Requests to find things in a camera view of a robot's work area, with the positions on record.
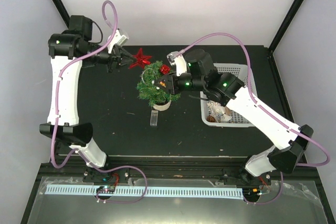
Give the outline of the red star ornament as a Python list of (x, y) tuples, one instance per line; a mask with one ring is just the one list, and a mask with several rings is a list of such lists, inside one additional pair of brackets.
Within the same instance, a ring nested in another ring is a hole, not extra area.
[(152, 56), (150, 55), (145, 55), (143, 53), (143, 49), (140, 48), (136, 55), (133, 55), (136, 61), (132, 64), (130, 64), (129, 69), (135, 68), (135, 67), (141, 67), (144, 69), (147, 65), (150, 65), (151, 62), (150, 60), (152, 59)]

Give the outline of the small green christmas tree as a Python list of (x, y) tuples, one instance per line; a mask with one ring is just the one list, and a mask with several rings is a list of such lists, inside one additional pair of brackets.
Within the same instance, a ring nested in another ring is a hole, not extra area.
[(167, 110), (172, 102), (176, 102), (181, 97), (180, 94), (167, 94), (152, 84), (153, 80), (163, 76), (163, 74), (160, 73), (160, 67), (162, 65), (164, 65), (162, 61), (156, 61), (147, 65), (141, 74), (141, 80), (136, 86), (139, 92), (138, 98), (147, 100), (149, 106), (157, 111)]

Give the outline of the white plastic basket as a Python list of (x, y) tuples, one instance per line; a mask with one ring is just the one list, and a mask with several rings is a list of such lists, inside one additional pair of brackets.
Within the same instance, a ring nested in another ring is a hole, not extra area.
[[(241, 80), (245, 86), (249, 84), (248, 82), (248, 66), (241, 65), (237, 63), (214, 63), (214, 66), (217, 68), (218, 73), (231, 73), (236, 76), (239, 80)], [(224, 122), (222, 120), (222, 116), (220, 114), (213, 113), (208, 107), (205, 99), (207, 96), (200, 92), (201, 100), (201, 118), (204, 124), (211, 127), (235, 127), (235, 128), (247, 128), (247, 127), (255, 127), (247, 118), (244, 117), (244, 114), (241, 114), (240, 106), (243, 103), (237, 103), (233, 100), (227, 103), (228, 108), (231, 110), (230, 120)], [(216, 118), (216, 123), (207, 122), (206, 118), (212, 115)]]

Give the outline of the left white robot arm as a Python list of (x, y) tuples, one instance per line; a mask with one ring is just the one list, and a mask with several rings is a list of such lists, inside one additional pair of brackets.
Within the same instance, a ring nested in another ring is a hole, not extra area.
[[(92, 42), (93, 20), (74, 15), (70, 26), (62, 33), (52, 34), (48, 41), (52, 68), (52, 98), (47, 122), (39, 126), (42, 135), (51, 139), (50, 161), (55, 168), (62, 168), (76, 153), (95, 168), (94, 175), (102, 182), (108, 181), (113, 169), (108, 164), (107, 154), (101, 150), (93, 138), (91, 123), (81, 123), (78, 114), (78, 84), (84, 61), (93, 65), (106, 65), (108, 70), (134, 63), (136, 59), (123, 49), (128, 36), (117, 28), (118, 22), (110, 23), (112, 29), (104, 45)], [(55, 147), (62, 143), (70, 148), (69, 155), (57, 164)]]

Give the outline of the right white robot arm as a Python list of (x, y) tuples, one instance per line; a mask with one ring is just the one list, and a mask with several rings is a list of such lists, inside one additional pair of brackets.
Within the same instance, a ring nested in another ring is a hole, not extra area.
[(152, 81), (157, 89), (170, 95), (183, 91), (201, 91), (210, 101), (220, 103), (237, 112), (273, 143), (269, 149), (252, 155), (238, 171), (239, 179), (252, 183), (258, 176), (278, 170), (290, 174), (299, 165), (308, 147), (313, 129), (299, 126), (275, 112), (235, 75), (219, 73), (210, 54), (196, 49), (174, 59), (176, 70)]

